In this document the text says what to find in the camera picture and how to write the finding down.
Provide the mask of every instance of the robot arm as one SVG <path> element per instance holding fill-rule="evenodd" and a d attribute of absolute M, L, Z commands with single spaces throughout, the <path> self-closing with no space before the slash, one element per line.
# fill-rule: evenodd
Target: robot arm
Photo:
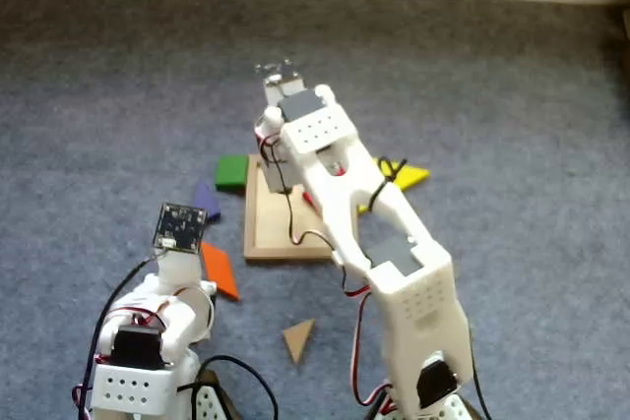
<path fill-rule="evenodd" d="M 291 95 L 273 94 L 288 86 Z M 268 152 L 263 156 L 270 188 L 287 192 L 274 173 L 289 176 L 280 179 L 286 187 L 303 184 L 322 215 L 335 263 L 369 282 L 385 316 L 389 394 L 405 418 L 448 415 L 446 399 L 473 376 L 468 321 L 449 253 L 396 185 L 388 182 L 378 192 L 383 174 L 330 88 L 305 89 L 293 75 L 268 78 L 265 87 L 269 104 L 256 132 L 261 150 L 274 147 L 276 162 Z M 354 237 L 352 214 L 376 192 L 372 210 L 401 237 L 378 242 L 366 255 Z"/>
<path fill-rule="evenodd" d="M 197 376 L 199 359 L 189 345 L 210 337 L 217 292 L 215 283 L 201 279 L 199 246 L 205 223 L 204 210 L 162 206 L 154 241 L 158 273 L 148 274 L 112 304 L 99 334 L 94 420 L 124 420 L 128 414 L 190 418 L 191 391 L 177 388 Z M 203 387 L 198 395 L 212 399 L 217 394 Z M 227 418 L 218 401 L 198 409 L 197 418 L 209 414 Z"/>

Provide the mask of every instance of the cable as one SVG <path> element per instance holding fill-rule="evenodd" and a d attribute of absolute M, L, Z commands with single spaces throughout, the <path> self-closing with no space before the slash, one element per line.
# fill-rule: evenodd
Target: cable
<path fill-rule="evenodd" d="M 472 357 L 472 379 L 474 381 L 474 389 L 476 390 L 476 396 L 479 399 L 479 403 L 481 404 L 481 410 L 483 410 L 483 415 L 485 415 L 486 420 L 492 420 L 492 415 L 488 411 L 488 407 L 485 405 L 485 400 L 483 398 L 483 392 L 481 392 L 481 384 L 479 382 L 479 377 L 476 373 L 476 363 L 474 362 L 474 353 L 473 353 L 473 344 L 471 343 L 471 357 Z"/>
<path fill-rule="evenodd" d="M 352 357 L 350 361 L 350 385 L 352 387 L 352 393 L 354 394 L 354 398 L 356 401 L 367 407 L 374 403 L 374 400 L 378 397 L 378 395 L 384 389 L 390 388 L 392 385 L 390 383 L 383 383 L 380 386 L 376 387 L 372 391 L 372 393 L 362 400 L 358 393 L 358 357 L 361 348 L 361 322 L 363 320 L 363 310 L 365 309 L 365 302 L 368 297 L 371 295 L 371 292 L 366 292 L 358 305 L 358 315 L 356 317 L 356 326 L 354 327 L 354 344 L 352 346 Z"/>
<path fill-rule="evenodd" d="M 399 163 L 398 166 L 394 167 L 394 164 L 392 164 L 392 161 L 387 156 L 381 156 L 381 157 L 378 158 L 377 163 L 378 163 L 379 171 L 381 171 L 383 173 L 385 178 L 383 179 L 383 182 L 381 182 L 381 185 L 376 188 L 376 191 L 374 191 L 374 193 L 370 197 L 370 202 L 367 205 L 367 210 L 368 211 L 372 211 L 372 208 L 374 207 L 374 202 L 376 201 L 376 198 L 379 196 L 379 194 L 381 193 L 383 188 L 387 185 L 387 183 L 388 182 L 394 182 L 396 180 L 396 176 L 398 176 L 398 173 L 401 172 L 401 170 L 403 169 L 405 164 L 407 164 L 407 160 L 403 159 Z M 387 165 L 387 167 L 390 168 L 389 175 L 385 175 L 385 173 L 383 172 L 383 163 L 385 163 Z"/>
<path fill-rule="evenodd" d="M 77 408 L 79 407 L 80 392 L 81 392 L 81 384 L 77 384 L 76 386 L 72 388 L 72 390 L 70 390 L 70 396 L 72 397 L 72 402 L 75 404 Z M 87 410 L 87 408 L 83 409 L 83 418 L 85 420 L 91 420 L 92 418 L 90 415 L 90 411 Z"/>
<path fill-rule="evenodd" d="M 105 321 L 105 317 L 109 312 L 109 307 L 113 304 L 114 300 L 120 293 L 120 291 L 127 285 L 127 283 L 134 278 L 134 276 L 140 272 L 140 270 L 146 266 L 151 261 L 155 261 L 157 258 L 166 254 L 166 250 L 151 256 L 150 258 L 146 258 L 143 261 L 140 261 L 137 266 L 135 266 L 129 273 L 125 276 L 124 279 L 116 286 L 113 290 L 107 302 L 105 302 L 104 307 L 100 311 L 100 315 L 98 316 L 98 320 L 96 321 L 96 325 L 94 326 L 94 333 L 92 335 L 92 342 L 90 343 L 90 351 L 88 353 L 88 362 L 86 364 L 86 371 L 83 375 L 83 382 L 81 383 L 81 394 L 79 396 L 79 412 L 77 419 L 78 420 L 86 420 L 84 416 L 84 410 L 86 409 L 86 401 L 88 397 L 88 388 L 87 385 L 90 383 L 90 377 L 92 376 L 92 367 L 94 365 L 96 346 L 98 345 L 98 336 L 100 335 L 100 330 L 102 329 L 102 325 Z"/>
<path fill-rule="evenodd" d="M 342 266 L 342 291 L 344 292 L 344 294 L 347 297 L 356 297 L 359 296 L 365 292 L 367 292 L 368 290 L 370 290 L 370 286 L 369 284 L 365 284 L 363 287 L 360 287 L 358 289 L 355 290 L 347 290 L 346 289 L 346 279 L 347 279 L 347 273 L 346 273 L 346 267 Z"/>
<path fill-rule="evenodd" d="M 274 151 L 274 146 L 276 143 L 277 142 L 273 142 L 270 146 L 270 150 L 272 152 L 272 160 L 273 160 L 273 164 L 276 165 L 276 169 L 278 170 L 278 175 L 280 176 L 280 182 L 283 185 L 283 189 L 286 190 L 286 183 L 284 181 L 283 171 L 280 168 L 279 162 L 276 159 L 276 152 Z M 326 238 L 326 236 L 321 231 L 318 231 L 318 230 L 305 230 L 299 236 L 299 238 L 295 239 L 295 237 L 293 236 L 293 206 L 291 205 L 291 199 L 289 198 L 287 192 L 284 192 L 284 196 L 286 197 L 286 204 L 288 205 L 288 238 L 291 241 L 291 243 L 295 246 L 298 246 L 302 244 L 302 242 L 304 241 L 304 238 L 306 238 L 307 235 L 315 235 L 318 238 L 320 238 L 324 243 L 326 243 L 330 247 L 331 250 L 335 251 L 333 244 L 328 240 L 328 238 Z"/>
<path fill-rule="evenodd" d="M 192 389 L 193 390 L 193 395 L 191 396 L 191 402 L 190 402 L 191 407 L 192 407 L 192 418 L 197 418 L 197 416 L 196 416 L 196 413 L 197 413 L 197 402 L 196 402 L 197 392 L 199 391 L 199 388 L 202 387 L 202 383 L 199 382 L 199 378 L 201 377 L 202 373 L 206 370 L 206 368 L 211 363 L 214 363 L 215 361 L 228 361 L 230 363 L 234 363 L 237 366 L 240 366 L 241 368 L 243 368 L 245 371 L 247 371 L 252 376 L 254 376 L 256 378 L 256 380 L 260 383 L 260 385 L 263 387 L 263 389 L 265 390 L 267 395 L 269 396 L 269 400 L 271 401 L 272 406 L 274 408 L 273 419 L 274 420 L 278 420 L 278 415 L 279 415 L 278 402 L 276 401 L 276 396 L 274 395 L 274 392 L 269 387 L 269 385 L 267 384 L 265 379 L 258 373 L 258 371 L 256 371 L 250 365 L 248 365 L 244 361 L 241 361 L 240 359 L 235 358 L 233 356 L 230 356 L 228 354 L 218 354 L 218 355 L 212 356 L 212 357 L 208 358 L 207 360 L 205 360 L 203 363 L 201 363 L 201 366 L 199 367 L 199 371 L 197 371 L 197 376 L 195 378 L 195 383 L 193 383 L 191 385 L 182 386 L 181 388 L 177 389 L 177 391 L 183 390 L 183 388 L 187 388 L 187 389 Z"/>
<path fill-rule="evenodd" d="M 158 312 L 154 312 L 153 310 L 149 310 L 149 309 L 145 309 L 143 307 L 133 307 L 133 306 L 125 306 L 125 307 L 116 307 L 115 309 L 111 309 L 107 315 L 113 313 L 113 312 L 118 312 L 121 310 L 126 310 L 126 311 L 130 311 L 130 312 L 138 312 L 141 314 L 146 314 L 148 315 L 148 317 L 146 317 L 145 323 L 149 323 L 151 321 L 151 318 L 155 318 L 159 324 L 161 325 L 161 327 L 163 329 L 166 329 L 166 323 L 164 322 L 164 320 L 158 315 Z"/>

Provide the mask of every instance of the beige triangle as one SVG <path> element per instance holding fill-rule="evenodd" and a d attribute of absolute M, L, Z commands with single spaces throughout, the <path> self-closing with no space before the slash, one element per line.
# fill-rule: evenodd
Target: beige triangle
<path fill-rule="evenodd" d="M 302 351 L 304 351 L 306 340 L 308 339 L 308 335 L 311 333 L 314 323 L 315 319 L 310 319 L 302 322 L 301 324 L 297 324 L 290 329 L 283 330 L 286 347 L 288 347 L 288 352 L 291 354 L 291 359 L 295 364 L 299 363 L 299 360 L 302 357 Z"/>

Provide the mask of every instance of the circuit board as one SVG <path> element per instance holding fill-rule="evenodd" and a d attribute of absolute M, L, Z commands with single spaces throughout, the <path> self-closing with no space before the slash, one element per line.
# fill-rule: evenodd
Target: circuit board
<path fill-rule="evenodd" d="M 178 204 L 162 204 L 154 248 L 199 253 L 206 226 L 206 211 Z"/>

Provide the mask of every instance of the wooden tray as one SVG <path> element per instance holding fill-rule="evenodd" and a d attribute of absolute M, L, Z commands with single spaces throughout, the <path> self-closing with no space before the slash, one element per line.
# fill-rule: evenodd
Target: wooden tray
<path fill-rule="evenodd" d="M 293 234 L 304 230 L 323 231 L 319 214 L 302 199 L 302 186 L 289 196 L 293 207 Z M 331 257 L 330 248 L 316 236 L 308 235 L 295 246 L 288 238 L 288 205 L 282 194 L 267 188 L 260 156 L 249 156 L 245 196 L 245 259 L 247 260 L 321 260 Z"/>

